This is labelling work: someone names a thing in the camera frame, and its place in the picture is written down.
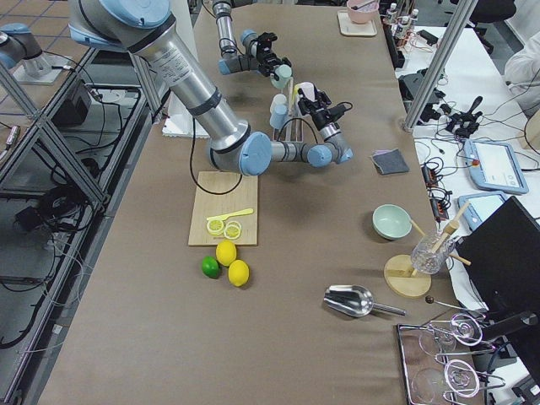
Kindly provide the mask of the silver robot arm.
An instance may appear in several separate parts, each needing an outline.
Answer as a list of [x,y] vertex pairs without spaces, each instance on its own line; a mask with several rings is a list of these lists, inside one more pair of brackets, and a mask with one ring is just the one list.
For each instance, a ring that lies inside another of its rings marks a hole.
[[278,36],[273,32],[258,34],[244,30],[240,36],[240,49],[233,30],[232,9],[253,4],[255,1],[212,1],[212,10],[219,34],[219,71],[223,75],[245,71],[258,71],[270,78],[273,86],[282,89],[293,77],[292,64],[287,57],[279,57],[273,51]]
[[344,163],[354,153],[341,133],[343,105],[331,106],[327,95],[299,92],[299,108],[310,115],[322,141],[317,144],[277,141],[254,132],[240,119],[203,71],[176,32],[176,17],[167,1],[71,1],[71,37],[81,45],[141,57],[206,130],[208,157],[222,171],[258,176],[273,161],[306,162],[323,167]]

